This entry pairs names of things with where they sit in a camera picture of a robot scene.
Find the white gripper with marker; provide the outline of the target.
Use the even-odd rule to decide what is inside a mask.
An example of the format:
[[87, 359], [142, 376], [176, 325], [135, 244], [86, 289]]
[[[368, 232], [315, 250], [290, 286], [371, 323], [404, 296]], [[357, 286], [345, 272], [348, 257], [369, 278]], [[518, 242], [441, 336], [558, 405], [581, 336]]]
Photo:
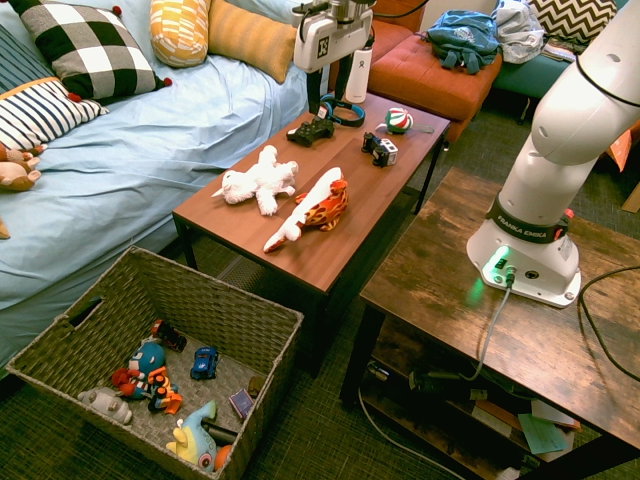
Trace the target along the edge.
[[306, 85], [309, 112], [317, 115], [322, 90], [322, 68], [339, 60], [335, 98], [343, 100], [353, 65], [353, 54], [363, 49], [373, 21], [366, 9], [347, 23], [340, 23], [329, 11], [303, 16], [297, 27], [293, 60], [307, 72]]

